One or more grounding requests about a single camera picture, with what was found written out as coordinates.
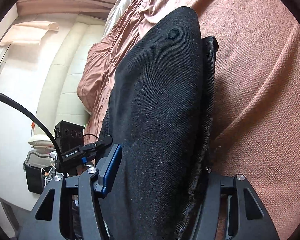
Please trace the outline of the cream padded headboard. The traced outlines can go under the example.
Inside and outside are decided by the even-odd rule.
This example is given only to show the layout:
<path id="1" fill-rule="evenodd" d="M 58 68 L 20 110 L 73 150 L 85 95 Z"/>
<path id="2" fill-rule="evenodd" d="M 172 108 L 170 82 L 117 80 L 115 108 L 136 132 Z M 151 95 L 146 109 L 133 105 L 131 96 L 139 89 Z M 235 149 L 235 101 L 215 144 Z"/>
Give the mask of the cream padded headboard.
<path id="1" fill-rule="evenodd" d="M 104 25 L 103 20 L 78 15 L 51 63 L 36 112 L 51 133 L 62 120 L 82 126 L 89 120 L 90 114 L 77 96 L 77 87 L 88 51 L 100 42 Z"/>

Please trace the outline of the black denim pants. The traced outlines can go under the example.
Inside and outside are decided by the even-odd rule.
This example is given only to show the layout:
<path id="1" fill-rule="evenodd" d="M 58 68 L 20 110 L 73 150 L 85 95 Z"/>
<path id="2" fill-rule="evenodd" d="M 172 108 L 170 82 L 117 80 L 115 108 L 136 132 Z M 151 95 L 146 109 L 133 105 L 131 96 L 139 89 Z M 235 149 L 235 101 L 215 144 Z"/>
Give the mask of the black denim pants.
<path id="1" fill-rule="evenodd" d="M 118 65 L 101 130 L 122 147 L 101 202 L 115 239 L 190 237 L 206 186 L 217 50 L 196 12 L 179 7 Z"/>

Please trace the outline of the grey bedside drawer cabinet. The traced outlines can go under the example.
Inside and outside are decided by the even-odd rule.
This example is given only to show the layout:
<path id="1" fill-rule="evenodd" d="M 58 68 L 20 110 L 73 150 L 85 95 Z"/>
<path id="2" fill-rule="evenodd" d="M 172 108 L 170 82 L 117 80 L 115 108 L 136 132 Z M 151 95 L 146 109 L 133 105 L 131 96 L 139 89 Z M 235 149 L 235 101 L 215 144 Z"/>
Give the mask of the grey bedside drawer cabinet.
<path id="1" fill-rule="evenodd" d="M 23 163 L 29 192 L 42 194 L 56 175 L 55 160 L 49 153 L 31 150 Z"/>

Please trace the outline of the cream bed sheet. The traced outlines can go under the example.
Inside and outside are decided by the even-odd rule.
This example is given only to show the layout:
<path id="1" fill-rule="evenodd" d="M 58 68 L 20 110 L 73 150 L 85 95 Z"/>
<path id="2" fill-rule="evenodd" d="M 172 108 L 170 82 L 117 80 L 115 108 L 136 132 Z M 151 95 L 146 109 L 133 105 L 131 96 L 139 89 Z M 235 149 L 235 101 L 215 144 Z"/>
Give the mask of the cream bed sheet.
<path id="1" fill-rule="evenodd" d="M 119 18 L 123 15 L 125 10 L 128 8 L 132 0 L 117 0 L 115 5 L 111 9 L 108 18 L 106 20 L 103 32 L 103 38 L 106 37 L 110 31 L 112 30 L 113 26 L 117 23 Z"/>

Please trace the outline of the brown bed blanket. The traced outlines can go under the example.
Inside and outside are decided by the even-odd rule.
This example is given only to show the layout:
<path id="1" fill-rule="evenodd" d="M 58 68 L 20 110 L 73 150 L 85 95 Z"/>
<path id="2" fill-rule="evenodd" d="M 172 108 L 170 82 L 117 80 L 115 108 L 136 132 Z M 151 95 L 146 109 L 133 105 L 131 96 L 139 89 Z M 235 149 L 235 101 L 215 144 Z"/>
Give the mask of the brown bed blanket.
<path id="1" fill-rule="evenodd" d="M 106 135 L 101 130 L 118 65 L 179 7 L 193 9 L 201 37 L 218 44 L 201 204 L 211 174 L 242 173 L 266 213 L 244 211 L 234 237 L 293 238 L 300 225 L 300 24 L 280 0 L 132 0 L 89 50 L 77 88 L 91 113 L 86 129 Z"/>

